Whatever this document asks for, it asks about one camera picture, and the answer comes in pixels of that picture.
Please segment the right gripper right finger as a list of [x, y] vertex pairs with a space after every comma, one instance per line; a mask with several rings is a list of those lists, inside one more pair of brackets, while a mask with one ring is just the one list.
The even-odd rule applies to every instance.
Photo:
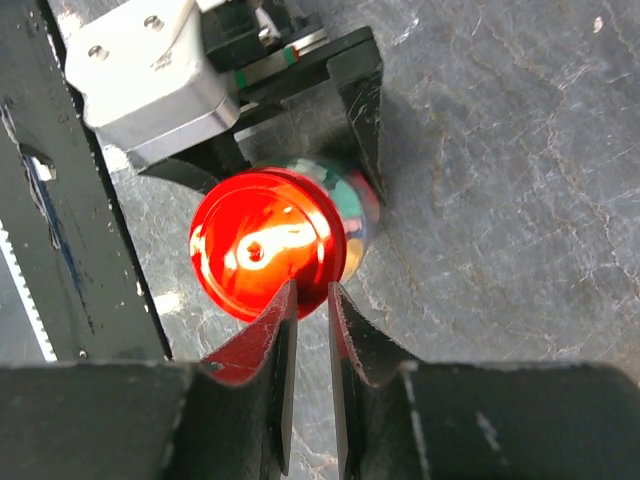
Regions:
[[415, 358], [359, 311], [343, 285], [329, 285], [329, 338], [339, 475], [416, 479], [408, 395], [400, 364]]

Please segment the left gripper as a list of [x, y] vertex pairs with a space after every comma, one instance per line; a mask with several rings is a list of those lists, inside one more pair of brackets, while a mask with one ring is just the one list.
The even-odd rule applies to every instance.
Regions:
[[[322, 19], [296, 16], [284, 1], [201, 1], [205, 54], [240, 107], [233, 128], [245, 130], [283, 111], [283, 102], [325, 81], [337, 90], [360, 148], [361, 170], [377, 197], [384, 66], [372, 30], [331, 40]], [[153, 177], [206, 194], [220, 181], [204, 157], [170, 157], [143, 168]]]

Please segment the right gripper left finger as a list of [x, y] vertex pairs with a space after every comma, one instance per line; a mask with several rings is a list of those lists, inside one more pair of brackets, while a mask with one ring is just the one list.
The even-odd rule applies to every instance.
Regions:
[[247, 327], [200, 360], [228, 397], [216, 414], [227, 423], [223, 439], [235, 453], [257, 447], [261, 476], [289, 474], [297, 306], [288, 280]]

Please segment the red round lid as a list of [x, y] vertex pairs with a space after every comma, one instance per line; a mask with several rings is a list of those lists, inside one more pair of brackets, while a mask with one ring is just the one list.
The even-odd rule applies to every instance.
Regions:
[[341, 279], [347, 257], [343, 222], [326, 190], [282, 167], [247, 170], [212, 188], [194, 213], [188, 245], [203, 290], [247, 323], [290, 280], [297, 314], [308, 316]]

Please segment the clear glass jar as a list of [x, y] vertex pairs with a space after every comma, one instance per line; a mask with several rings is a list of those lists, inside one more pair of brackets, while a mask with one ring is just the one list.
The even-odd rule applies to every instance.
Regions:
[[341, 282], [350, 280], [360, 267], [380, 220], [376, 192], [352, 164], [323, 156], [287, 156], [275, 164], [314, 181], [334, 203], [346, 237], [346, 260]]

